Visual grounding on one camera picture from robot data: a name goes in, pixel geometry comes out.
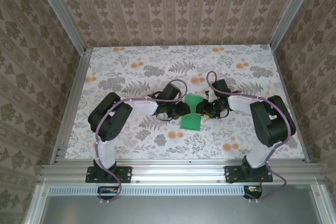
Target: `metal rail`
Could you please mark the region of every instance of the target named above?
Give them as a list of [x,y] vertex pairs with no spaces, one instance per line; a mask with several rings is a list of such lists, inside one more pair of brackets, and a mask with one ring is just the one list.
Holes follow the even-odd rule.
[[[214,185],[225,184],[224,166],[240,165],[236,159],[218,160],[119,160],[118,166],[132,166],[132,184],[137,185]],[[273,159],[269,162],[274,171],[288,184],[317,184],[322,181],[318,164],[307,164],[299,159]],[[40,185],[81,185],[85,183],[88,166],[92,160],[67,159],[56,165],[45,165],[40,172]],[[283,181],[274,175],[272,184]]]

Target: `floral patterned surface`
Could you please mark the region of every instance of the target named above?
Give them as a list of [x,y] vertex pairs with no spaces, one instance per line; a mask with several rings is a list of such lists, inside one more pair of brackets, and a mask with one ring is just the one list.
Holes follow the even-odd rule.
[[[264,97],[277,94],[286,100],[268,45],[95,48],[66,158],[94,158],[95,136],[87,118],[109,92],[144,97],[179,78],[187,82],[189,94],[205,97],[210,70],[225,78],[232,90]],[[180,123],[153,116],[129,118],[116,138],[116,158],[242,158],[257,139],[251,116],[238,112],[220,120],[202,118],[200,131],[181,129]],[[303,158],[297,134],[274,158]]]

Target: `aluminum frame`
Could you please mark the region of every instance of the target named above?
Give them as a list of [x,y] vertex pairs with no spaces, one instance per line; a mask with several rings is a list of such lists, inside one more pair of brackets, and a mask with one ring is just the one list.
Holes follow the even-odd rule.
[[[51,158],[51,165],[42,166],[38,186],[33,196],[33,201],[27,216],[29,222],[39,223],[43,213],[46,197],[48,195],[49,186],[75,186],[82,187],[84,185],[116,185],[116,184],[86,184],[85,177],[87,167],[92,166],[91,159],[65,159],[67,145],[71,135],[72,125],[77,113],[77,107],[81,96],[81,90],[84,84],[87,69],[92,54],[92,48],[88,49],[85,56],[81,58],[79,67],[76,72],[74,84],[71,89],[64,118],[61,123],[61,128],[57,136],[54,152]],[[285,90],[286,98],[293,116],[293,120],[297,126],[295,114],[293,112],[289,95],[283,82],[283,77],[279,70],[278,62],[273,53],[282,86]],[[284,176],[288,184],[292,185],[311,185],[312,190],[316,190],[322,194],[326,190],[323,189],[323,178],[319,172],[318,164],[309,163],[307,151],[302,142],[302,136],[299,132],[300,143],[304,152],[305,159],[271,159],[270,166],[279,175]],[[117,160],[118,166],[132,166],[133,175],[130,187],[139,188],[142,186],[157,187],[157,186],[229,186],[232,184],[226,183],[224,176],[224,166],[240,165],[239,159],[132,159],[132,160]],[[269,185],[282,185],[283,181],[274,176],[274,182],[264,183]],[[256,183],[236,183],[235,185],[255,185]],[[322,197],[316,197],[315,201],[318,205],[318,210],[323,219],[323,223],[333,223],[335,219],[334,211],[330,204],[328,194]]]
[[88,48],[83,57],[80,58],[78,68],[72,83],[67,106],[64,111],[62,122],[57,134],[53,153],[50,158],[50,164],[56,161],[57,153],[60,147],[68,146],[73,122],[75,121],[79,99],[85,82],[86,72],[89,68],[93,48]]
[[79,55],[82,57],[85,53],[85,47],[86,47],[85,42],[78,33],[76,24],[72,21],[71,17],[68,15],[66,11],[66,6],[64,6],[60,0],[48,0],[48,2],[53,8],[57,18],[61,22],[65,31],[69,35]]
[[[240,165],[238,159],[217,160],[117,160],[117,166],[132,166],[131,184],[135,185],[231,185],[226,182],[224,166]],[[65,161],[56,165],[42,166],[39,185],[79,185],[85,183],[87,168],[92,160]],[[317,184],[322,182],[318,164],[305,163],[300,159],[271,159],[269,165],[288,184]],[[274,182],[283,183],[274,175]],[[235,183],[235,185],[255,185],[256,183]],[[108,185],[90,183],[89,185]]]
[[293,21],[296,13],[298,12],[301,4],[304,0],[291,0],[282,16],[279,25],[277,26],[269,44],[272,50],[276,50],[280,44],[282,38],[284,37],[287,29],[289,28],[291,22]]
[[273,49],[271,49],[271,50],[272,50],[272,54],[273,54],[275,65],[277,66],[277,71],[278,71],[278,74],[279,74],[279,78],[281,80],[282,88],[283,88],[283,90],[285,92],[285,95],[286,95],[286,99],[287,99],[287,102],[288,102],[289,110],[290,110],[291,116],[293,118],[293,122],[295,124],[296,131],[297,131],[297,133],[299,135],[299,141],[300,141],[300,144],[301,144],[301,147],[302,147],[303,155],[305,156],[304,160],[307,163],[309,163],[310,159],[309,159],[309,156],[308,156],[306,145],[303,142],[303,137],[302,137],[302,134],[301,134],[301,131],[300,131],[300,127],[299,127],[298,121],[296,120],[296,116],[295,116],[295,113],[294,113],[293,105],[292,105],[292,102],[291,102],[291,100],[289,98],[289,94],[288,94],[288,91],[287,91],[287,88],[286,88],[286,85],[285,85],[285,81],[283,79],[283,75],[282,75],[282,73],[280,71],[280,66],[279,66],[278,59],[277,59],[277,57],[275,55],[274,50]]

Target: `patterned wallpaper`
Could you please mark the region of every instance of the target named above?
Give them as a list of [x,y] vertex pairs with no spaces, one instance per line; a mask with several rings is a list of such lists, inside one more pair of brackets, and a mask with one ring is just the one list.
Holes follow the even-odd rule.
[[268,44],[290,0],[62,0],[87,47]]
[[309,156],[336,202],[336,0],[304,0],[276,56]]
[[78,58],[47,0],[0,0],[0,223],[29,207]]

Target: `black wire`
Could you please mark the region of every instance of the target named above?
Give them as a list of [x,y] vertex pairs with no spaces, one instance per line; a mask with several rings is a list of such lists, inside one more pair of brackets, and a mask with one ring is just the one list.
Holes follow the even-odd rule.
[[169,120],[166,120],[166,119],[160,119],[158,118],[158,116],[156,115],[156,118],[160,121],[163,121],[163,122],[170,122],[171,120],[173,120],[172,118],[170,118]]
[[227,110],[226,115],[225,115],[225,116],[222,116],[221,118],[226,118],[226,117],[229,115],[229,113],[230,113],[230,110]]

